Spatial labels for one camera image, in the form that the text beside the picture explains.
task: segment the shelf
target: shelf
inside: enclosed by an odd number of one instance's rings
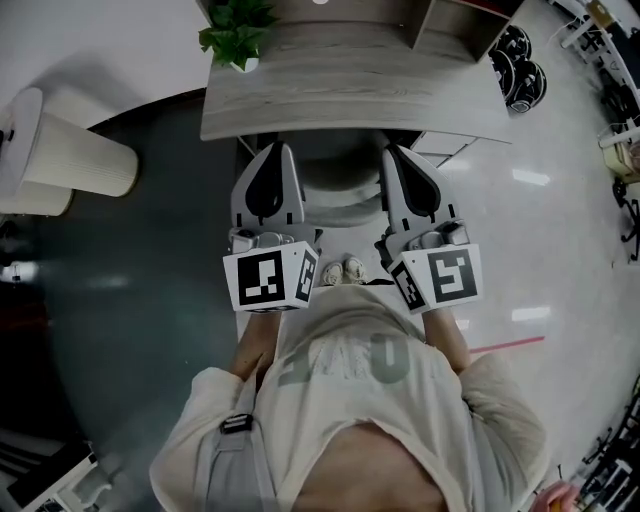
[[[507,14],[507,12],[497,4],[493,2],[488,2],[487,0],[446,0],[448,2],[453,2],[454,4],[468,5],[469,7],[473,7],[474,9],[480,9],[481,11],[489,12],[491,14],[495,14],[496,16],[500,16],[506,20],[511,19],[511,17]]]
[[[400,27],[378,23],[276,25],[255,71],[212,67],[201,137],[388,128],[508,141],[490,62],[449,34],[420,40],[412,51]]]

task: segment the gray floor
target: gray floor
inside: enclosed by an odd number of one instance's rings
[[[55,363],[116,483],[109,510],[157,510],[149,463],[195,373],[235,344],[222,256],[236,144],[200,142],[201,108],[110,133],[141,157],[133,191],[77,193],[39,222]]]

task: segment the white shoe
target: white shoe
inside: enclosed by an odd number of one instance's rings
[[[367,269],[358,258],[351,256],[344,262],[344,273],[353,284],[367,284]]]
[[[334,261],[329,263],[322,272],[322,282],[327,286],[342,284],[342,263]]]

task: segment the wall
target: wall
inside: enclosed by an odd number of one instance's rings
[[[0,0],[0,107],[36,85],[87,127],[206,87],[206,25],[195,0]]]

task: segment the white pot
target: white pot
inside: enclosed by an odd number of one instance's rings
[[[244,69],[238,66],[235,62],[231,63],[231,67],[240,73],[251,73],[254,69],[258,67],[258,63],[260,59],[258,57],[247,59],[247,63],[244,65]]]

